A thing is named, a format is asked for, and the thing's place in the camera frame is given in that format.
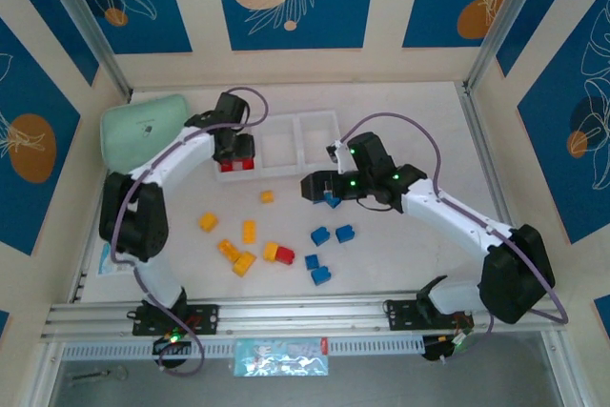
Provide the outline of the white three-compartment plastic tray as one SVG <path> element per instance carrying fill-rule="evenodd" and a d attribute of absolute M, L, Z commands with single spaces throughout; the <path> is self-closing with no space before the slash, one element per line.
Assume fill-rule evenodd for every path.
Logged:
<path fill-rule="evenodd" d="M 269 116 L 251 128 L 254 165 L 250 169 L 223 172 L 215 168 L 219 182 L 236 182 L 304 175 L 331 169 L 334 164 L 326 148 L 340 132 L 334 111 L 298 112 Z"/>

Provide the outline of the mint green fabric zipper bag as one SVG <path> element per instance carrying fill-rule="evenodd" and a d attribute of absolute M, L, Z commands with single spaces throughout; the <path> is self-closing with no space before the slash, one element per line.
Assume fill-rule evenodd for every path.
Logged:
<path fill-rule="evenodd" d="M 107 169 L 128 173 L 142 166 L 174 141 L 190 114 L 186 99 L 178 94 L 108 109 L 100 121 Z"/>

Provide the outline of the blue white small packet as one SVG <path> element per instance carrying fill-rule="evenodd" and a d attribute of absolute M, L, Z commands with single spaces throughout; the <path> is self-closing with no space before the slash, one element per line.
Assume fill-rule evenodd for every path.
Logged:
<path fill-rule="evenodd" d="M 127 274 L 130 271 L 130 267 L 123 264 L 116 264 L 111 259 L 111 245 L 109 242 L 105 242 L 98 263 L 97 275 L 98 276 L 109 276 L 109 275 L 122 275 Z"/>

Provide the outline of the printed plastic packet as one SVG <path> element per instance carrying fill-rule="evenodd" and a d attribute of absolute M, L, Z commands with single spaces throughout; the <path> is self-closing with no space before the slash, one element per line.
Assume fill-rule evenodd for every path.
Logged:
<path fill-rule="evenodd" d="M 244 338 L 234 346 L 234 375 L 327 376 L 326 337 Z"/>

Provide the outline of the aluminium side rail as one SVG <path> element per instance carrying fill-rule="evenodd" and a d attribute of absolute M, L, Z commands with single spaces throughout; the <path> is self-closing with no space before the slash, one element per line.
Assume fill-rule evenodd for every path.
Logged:
<path fill-rule="evenodd" d="M 501 222 L 513 226 L 514 221 L 501 188 L 490 143 L 478 114 L 476 99 L 465 82 L 457 81 L 455 88 L 498 218 Z"/>
<path fill-rule="evenodd" d="M 98 237 L 98 224 L 103 199 L 104 182 L 108 172 L 103 172 L 100 178 L 94 200 L 93 214 L 87 226 L 86 238 L 84 240 L 80 256 L 72 276 L 71 287 L 68 292 L 67 300 L 69 304 L 80 302 L 84 286 L 87 281 L 88 271 L 91 264 L 92 253 L 94 251 L 95 240 Z"/>

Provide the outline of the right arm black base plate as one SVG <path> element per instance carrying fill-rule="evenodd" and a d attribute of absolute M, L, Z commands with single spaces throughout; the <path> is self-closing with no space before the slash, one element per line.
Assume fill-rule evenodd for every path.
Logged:
<path fill-rule="evenodd" d="M 465 330 L 475 327 L 471 315 L 439 312 L 428 299 L 387 299 L 382 304 L 391 331 Z"/>

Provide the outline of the aluminium mounting rail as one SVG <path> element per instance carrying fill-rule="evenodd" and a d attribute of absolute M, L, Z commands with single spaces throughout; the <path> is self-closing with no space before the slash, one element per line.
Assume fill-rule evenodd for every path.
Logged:
<path fill-rule="evenodd" d="M 411 300 L 413 292 L 368 295 L 303 295 L 293 297 L 191 299 L 197 306 L 218 309 L 216 338 L 255 336 L 385 336 L 388 300 Z M 127 340 L 135 302 L 53 304 L 44 321 L 44 342 Z"/>

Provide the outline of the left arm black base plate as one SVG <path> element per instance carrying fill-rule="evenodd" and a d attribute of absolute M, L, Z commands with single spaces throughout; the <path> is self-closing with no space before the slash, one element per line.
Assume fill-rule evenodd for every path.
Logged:
<path fill-rule="evenodd" d="M 171 312 L 180 318 L 198 336 L 216 334 L 219 307 L 216 304 L 193 305 L 176 304 Z M 143 301 L 134 311 L 127 312 L 132 321 L 134 336 L 165 336 L 177 331 L 186 331 L 178 323 L 152 304 Z"/>

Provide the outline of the aluminium frame post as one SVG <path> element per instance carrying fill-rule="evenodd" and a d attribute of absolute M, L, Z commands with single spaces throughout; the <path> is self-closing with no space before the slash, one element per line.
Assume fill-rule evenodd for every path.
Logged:
<path fill-rule="evenodd" d="M 472 95 L 488 70 L 496 54 L 504 42 L 508 32 L 514 25 L 526 0 L 504 0 L 487 35 L 479 47 L 478 54 L 463 81 L 463 89 L 467 95 Z"/>
<path fill-rule="evenodd" d="M 132 98 L 132 87 L 115 59 L 112 47 L 94 18 L 86 0 L 59 0 L 71 21 L 91 50 L 112 85 L 126 101 Z"/>

